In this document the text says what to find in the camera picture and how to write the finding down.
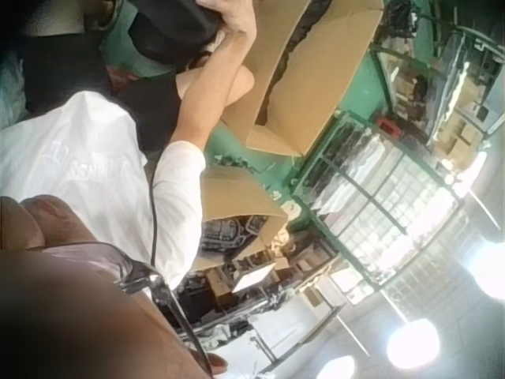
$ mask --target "white long-sleeve shirt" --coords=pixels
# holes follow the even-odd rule
[[[146,159],[134,121],[94,92],[0,132],[0,194],[17,201],[49,194],[66,202],[101,242],[149,262],[153,222]],[[201,235],[203,153],[170,144],[156,170],[156,267],[172,288],[196,256]]]

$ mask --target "red object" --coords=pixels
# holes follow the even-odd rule
[[[394,121],[390,120],[386,116],[380,116],[376,124],[380,127],[384,132],[392,136],[393,138],[400,138],[402,136],[402,130],[398,128]]]
[[[128,73],[116,67],[107,66],[112,87],[116,92],[122,91],[128,83],[136,81],[139,77],[133,73]]]

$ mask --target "eyeglasses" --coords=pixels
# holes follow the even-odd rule
[[[207,372],[212,377],[211,364],[191,325],[184,315],[163,276],[152,266],[135,261],[116,246],[104,242],[83,242],[37,248],[52,257],[86,266],[94,272],[110,277],[126,294],[134,295],[148,289],[156,305],[168,306],[179,325],[201,355]]]

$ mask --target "black bag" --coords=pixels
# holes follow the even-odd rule
[[[131,0],[139,13],[129,29],[135,48],[145,57],[178,72],[209,44],[221,24],[219,13],[195,0]]]

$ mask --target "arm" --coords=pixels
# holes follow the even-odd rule
[[[230,32],[187,89],[177,129],[155,173],[153,189],[159,225],[156,267],[171,288],[191,269],[200,244],[200,174],[205,168],[202,151],[256,38],[252,0],[198,1],[206,1],[221,12]]]
[[[198,0],[198,3],[220,12],[229,31],[186,91],[171,142],[188,141],[204,150],[256,38],[256,20],[252,0]]]

